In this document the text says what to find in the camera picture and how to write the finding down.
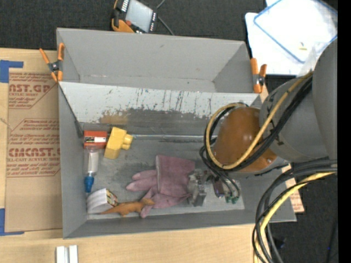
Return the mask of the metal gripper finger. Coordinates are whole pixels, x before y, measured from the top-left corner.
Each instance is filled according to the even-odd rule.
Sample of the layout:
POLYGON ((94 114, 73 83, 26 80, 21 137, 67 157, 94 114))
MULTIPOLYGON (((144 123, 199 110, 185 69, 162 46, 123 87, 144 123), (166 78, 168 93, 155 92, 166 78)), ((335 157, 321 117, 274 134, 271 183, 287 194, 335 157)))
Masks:
POLYGON ((188 186, 203 186, 204 185, 204 172, 201 169, 195 169, 188 175, 188 186))
POLYGON ((207 196, 205 191, 205 187, 200 185, 193 187, 190 190, 190 197, 188 198, 188 203, 193 205, 194 207, 201 207, 203 206, 204 200, 207 196))

